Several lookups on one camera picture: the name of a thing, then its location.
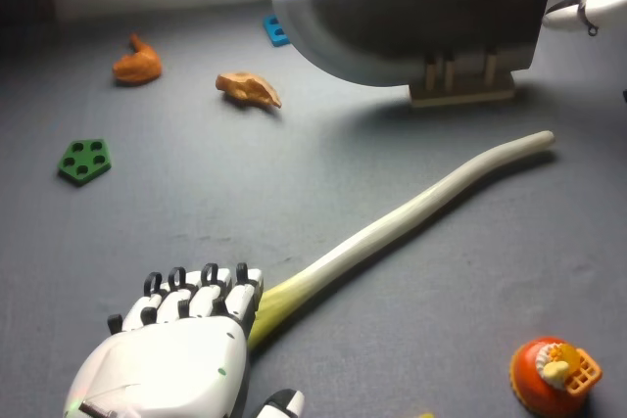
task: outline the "white stick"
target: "white stick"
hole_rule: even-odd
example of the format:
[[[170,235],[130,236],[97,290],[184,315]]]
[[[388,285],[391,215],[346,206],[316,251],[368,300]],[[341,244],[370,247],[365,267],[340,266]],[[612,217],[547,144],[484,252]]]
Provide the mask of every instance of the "white stick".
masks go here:
[[[555,141],[543,131],[495,147],[466,162],[428,190],[384,215],[263,297],[249,344],[256,345],[280,321],[324,286],[423,222],[472,183],[507,163],[544,151]]]

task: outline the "cleaver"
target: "cleaver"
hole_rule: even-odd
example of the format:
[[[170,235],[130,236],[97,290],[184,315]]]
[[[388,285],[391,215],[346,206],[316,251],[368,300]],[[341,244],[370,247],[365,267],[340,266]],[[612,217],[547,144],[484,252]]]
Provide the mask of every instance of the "cleaver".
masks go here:
[[[344,80],[395,86],[424,80],[425,64],[455,58],[472,76],[531,66],[548,0],[272,0],[310,62]]]

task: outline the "blue toy block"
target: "blue toy block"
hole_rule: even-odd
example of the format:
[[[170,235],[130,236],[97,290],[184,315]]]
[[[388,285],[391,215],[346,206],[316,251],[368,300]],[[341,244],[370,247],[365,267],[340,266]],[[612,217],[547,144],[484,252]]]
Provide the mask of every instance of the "blue toy block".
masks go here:
[[[283,32],[281,24],[278,22],[276,15],[268,15],[264,18],[264,28],[267,33],[267,37],[270,38],[272,46],[278,47],[284,44],[290,44],[290,40],[287,39],[287,35]]]

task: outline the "gray fabric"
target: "gray fabric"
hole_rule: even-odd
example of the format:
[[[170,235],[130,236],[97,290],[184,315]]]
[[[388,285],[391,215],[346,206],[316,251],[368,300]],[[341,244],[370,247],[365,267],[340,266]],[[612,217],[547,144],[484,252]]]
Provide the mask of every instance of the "gray fabric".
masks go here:
[[[311,418],[524,417],[510,356],[553,334],[603,366],[594,416],[627,416],[624,25],[543,30],[513,103],[412,112],[404,87],[272,48],[268,12],[81,23],[0,59],[2,415],[59,416],[149,271],[247,261],[271,287],[476,154],[550,129],[552,162],[481,185],[303,314],[255,361],[247,409],[290,387]],[[164,75],[117,88],[132,31]],[[283,109],[222,101],[229,70],[263,75]],[[97,137],[113,168],[81,189],[58,178],[70,141]]]

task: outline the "white robotic hand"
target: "white robotic hand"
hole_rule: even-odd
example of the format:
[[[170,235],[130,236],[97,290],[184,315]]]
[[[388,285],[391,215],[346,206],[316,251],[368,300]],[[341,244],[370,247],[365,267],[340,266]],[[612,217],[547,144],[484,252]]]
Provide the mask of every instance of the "white robotic hand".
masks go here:
[[[564,0],[547,10],[542,23],[553,29],[587,29],[596,36],[607,26],[627,23],[627,0]]]
[[[150,273],[144,296],[76,374],[65,418],[241,418],[249,382],[247,338],[264,290],[259,269],[208,263]],[[255,418],[300,418],[303,394],[271,396]]]

